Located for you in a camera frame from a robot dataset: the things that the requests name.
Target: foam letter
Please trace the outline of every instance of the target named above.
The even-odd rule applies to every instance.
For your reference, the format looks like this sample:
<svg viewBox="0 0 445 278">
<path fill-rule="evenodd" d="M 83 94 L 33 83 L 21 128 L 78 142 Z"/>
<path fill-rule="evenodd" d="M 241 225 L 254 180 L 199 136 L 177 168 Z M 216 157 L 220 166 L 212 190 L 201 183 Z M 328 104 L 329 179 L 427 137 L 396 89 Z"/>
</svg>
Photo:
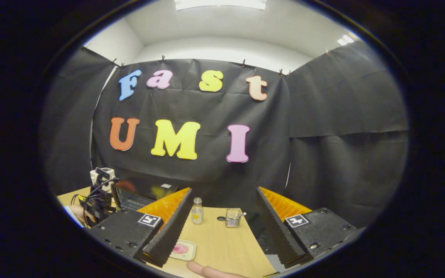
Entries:
<svg viewBox="0 0 445 278">
<path fill-rule="evenodd" d="M 217 92 L 223 87 L 221 79 L 224 77 L 223 73 L 215 70 L 208 70 L 202 74 L 202 81 L 198 84 L 200 90 L 206 92 Z"/>
<path fill-rule="evenodd" d="M 200 124 L 196 122 L 186 122 L 180 128 L 177 134 L 173 129 L 173 125 L 170 120 L 157 120 L 157 137 L 156 143 L 150 153 L 153 155 L 164 156 L 166 151 L 163 145 L 166 145 L 166 150 L 169 156 L 173 156 L 175 151 L 180 146 L 180 151 L 176 154 L 182 159 L 196 159 L 197 154 L 195 153 L 195 137 L 197 135 L 197 130 L 200 129 Z"/>
<path fill-rule="evenodd" d="M 136 125 L 140 123 L 140 120 L 135 118 L 127 119 L 128 123 L 127 139 L 124 142 L 122 142 L 120 141 L 120 128 L 121 124 L 124 123 L 124 121 L 125 121 L 124 118 L 118 118 L 118 117 L 112 118 L 111 133 L 109 134 L 109 142 L 111 146 L 114 149 L 123 151 L 131 148 L 131 145 L 133 144 L 133 138 L 135 135 Z"/>
<path fill-rule="evenodd" d="M 231 132 L 231 150 L 226 157 L 228 162 L 247 162 L 248 156 L 245 154 L 245 139 L 250 128 L 246 125 L 230 125 Z"/>
<path fill-rule="evenodd" d="M 120 101 L 124 100 L 125 98 L 129 97 L 130 95 L 133 95 L 133 90 L 130 89 L 130 87 L 135 88 L 136 86 L 136 78 L 137 76 L 140 76 L 142 72 L 140 70 L 136 70 L 132 72 L 131 74 L 128 74 L 127 76 L 120 79 L 121 84 L 121 95 L 120 95 Z"/>
<path fill-rule="evenodd" d="M 245 79 L 246 82 L 250 83 L 250 96 L 254 100 L 266 100 L 267 94 L 262 93 L 262 86 L 267 86 L 266 81 L 262 81 L 261 77 L 256 75 Z"/>
<path fill-rule="evenodd" d="M 152 88 L 166 89 L 169 87 L 169 81 L 173 77 L 173 72 L 170 70 L 158 70 L 154 72 L 154 76 L 147 80 L 147 86 Z"/>
</svg>

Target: pink letter i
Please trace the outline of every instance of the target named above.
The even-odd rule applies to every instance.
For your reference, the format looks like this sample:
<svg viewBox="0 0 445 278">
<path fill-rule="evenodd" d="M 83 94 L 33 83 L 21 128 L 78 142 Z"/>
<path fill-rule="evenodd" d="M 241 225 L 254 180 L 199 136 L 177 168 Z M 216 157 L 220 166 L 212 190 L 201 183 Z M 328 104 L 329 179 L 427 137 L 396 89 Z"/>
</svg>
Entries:
<svg viewBox="0 0 445 278">
<path fill-rule="evenodd" d="M 245 138 L 250 128 L 246 125 L 229 125 L 231 132 L 231 151 L 226 157 L 228 162 L 247 162 L 248 156 L 245 154 Z"/>
</svg>

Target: ceiling light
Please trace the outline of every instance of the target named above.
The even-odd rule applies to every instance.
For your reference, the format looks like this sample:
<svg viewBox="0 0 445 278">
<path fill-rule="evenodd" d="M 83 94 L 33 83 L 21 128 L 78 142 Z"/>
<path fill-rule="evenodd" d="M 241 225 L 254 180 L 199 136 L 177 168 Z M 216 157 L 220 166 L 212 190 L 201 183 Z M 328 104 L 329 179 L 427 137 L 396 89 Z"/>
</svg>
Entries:
<svg viewBox="0 0 445 278">
<path fill-rule="evenodd" d="M 175 0 L 176 10 L 204 6 L 238 6 L 264 10 L 267 0 Z"/>
<path fill-rule="evenodd" d="M 348 35 L 344 35 L 344 36 L 343 36 L 343 39 L 344 39 L 346 42 L 349 42 L 349 43 L 354 42 L 353 39 L 352 39 L 351 37 L 348 37 Z"/>
<path fill-rule="evenodd" d="M 339 43 L 341 46 L 344 46 L 344 45 L 348 44 L 344 39 L 338 39 L 338 43 Z"/>
</svg>

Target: wooden table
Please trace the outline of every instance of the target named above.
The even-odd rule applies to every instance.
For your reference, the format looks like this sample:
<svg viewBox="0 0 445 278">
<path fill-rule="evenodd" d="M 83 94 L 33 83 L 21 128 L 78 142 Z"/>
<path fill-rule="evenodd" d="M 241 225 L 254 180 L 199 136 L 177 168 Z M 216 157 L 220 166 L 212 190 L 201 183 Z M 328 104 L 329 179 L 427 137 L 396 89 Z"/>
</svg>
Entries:
<svg viewBox="0 0 445 278">
<path fill-rule="evenodd" d="M 90 188 L 84 188 L 58 196 L 63 205 L 69 205 L 74 194 L 87 195 Z M 274 268 L 256 241 L 245 217 L 241 218 L 240 227 L 226 228 L 224 221 L 217 220 L 225 216 L 226 208 L 204 207 L 204 221 L 201 225 L 191 222 L 187 216 L 179 239 L 192 241 L 197 245 L 194 261 L 203 266 L 210 266 L 220 271 L 237 273 L 250 278 L 261 278 L 275 273 Z M 162 268 L 147 265 L 186 278 L 201 278 L 187 269 L 187 262 L 168 258 Z"/>
</svg>

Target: glass cup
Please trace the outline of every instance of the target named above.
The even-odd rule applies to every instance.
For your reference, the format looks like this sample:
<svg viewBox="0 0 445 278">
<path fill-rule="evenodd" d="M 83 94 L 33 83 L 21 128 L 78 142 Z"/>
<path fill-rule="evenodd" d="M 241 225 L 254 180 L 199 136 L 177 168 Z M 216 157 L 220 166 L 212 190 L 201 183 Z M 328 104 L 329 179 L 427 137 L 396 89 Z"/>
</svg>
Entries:
<svg viewBox="0 0 445 278">
<path fill-rule="evenodd" d="M 237 208 L 230 208 L 226 210 L 226 227 L 236 228 L 240 226 L 241 217 L 236 218 L 241 214 L 241 210 Z"/>
</svg>

